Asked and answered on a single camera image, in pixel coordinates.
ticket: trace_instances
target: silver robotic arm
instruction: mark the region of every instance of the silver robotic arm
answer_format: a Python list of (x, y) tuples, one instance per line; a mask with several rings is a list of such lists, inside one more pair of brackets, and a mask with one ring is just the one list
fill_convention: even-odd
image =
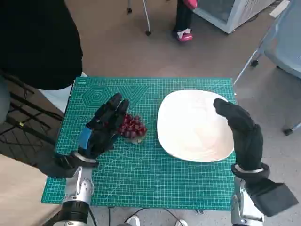
[(55, 226), (87, 226), (91, 197), (94, 191), (92, 170), (97, 157), (113, 148), (117, 128), (122, 124), (128, 100), (117, 93), (103, 104), (79, 137), (79, 147), (69, 156), (55, 155), (40, 161), (38, 168), (52, 177), (65, 177), (65, 196)]
[(54, 226), (88, 226), (93, 191), (92, 168), (78, 167), (74, 177), (66, 179), (64, 201)]
[(236, 163), (231, 200), (233, 225), (262, 226), (264, 216), (271, 217), (298, 203), (284, 183), (268, 179), (269, 166), (262, 163), (263, 136), (250, 114), (230, 102), (216, 99), (216, 112), (228, 120), (233, 132)]

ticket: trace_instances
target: black pants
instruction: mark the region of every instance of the black pants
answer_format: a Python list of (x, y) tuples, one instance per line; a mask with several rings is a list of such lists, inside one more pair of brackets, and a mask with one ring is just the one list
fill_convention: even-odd
[(57, 90), (81, 75), (81, 59), (77, 27), (64, 0), (0, 0), (4, 72), (35, 88)]
[(192, 11), (184, 4), (184, 0), (178, 0), (177, 17), (174, 31), (184, 31), (191, 26)]

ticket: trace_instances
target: red grapes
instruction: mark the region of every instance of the red grapes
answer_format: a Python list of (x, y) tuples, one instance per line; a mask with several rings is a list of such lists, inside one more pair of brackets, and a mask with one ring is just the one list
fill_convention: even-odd
[(133, 117), (130, 114), (126, 114), (123, 124), (118, 128), (118, 133), (125, 138), (134, 139), (144, 136), (146, 130), (145, 126), (140, 122), (138, 115)]

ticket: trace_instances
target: sneaker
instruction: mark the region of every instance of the sneaker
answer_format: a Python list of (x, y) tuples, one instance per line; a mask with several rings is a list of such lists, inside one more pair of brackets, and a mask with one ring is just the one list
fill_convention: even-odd
[(179, 42), (187, 42), (192, 40), (192, 34), (190, 33), (190, 29), (186, 29), (185, 31), (182, 32), (176, 32), (172, 31), (172, 36), (176, 38)]
[(184, 3), (191, 10), (194, 10), (196, 7), (198, 7), (198, 1), (197, 0), (184, 0)]
[[(180, 220), (180, 222), (182, 223), (183, 226), (188, 226), (188, 224), (187, 224), (187, 222), (185, 220)], [(175, 226), (182, 226), (180, 222), (177, 221), (177, 223), (175, 224)]]
[(136, 215), (133, 215), (127, 220), (127, 223), (131, 226), (140, 226), (140, 220)]

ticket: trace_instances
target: green cutting mat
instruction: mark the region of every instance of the green cutting mat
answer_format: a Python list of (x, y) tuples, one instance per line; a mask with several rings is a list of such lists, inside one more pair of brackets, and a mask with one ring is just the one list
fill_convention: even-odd
[[(235, 155), (213, 163), (182, 161), (168, 155), (157, 138), (160, 104), (169, 93), (200, 89), (235, 103), (230, 79), (203, 78), (77, 78), (57, 142), (57, 152), (78, 147), (81, 129), (98, 107), (116, 92), (130, 101), (129, 112), (140, 115), (148, 128), (139, 145), (119, 138), (112, 151), (99, 158), (93, 172), (92, 205), (229, 210), (233, 191), (230, 165)], [(43, 203), (61, 203), (64, 179), (48, 178)]]

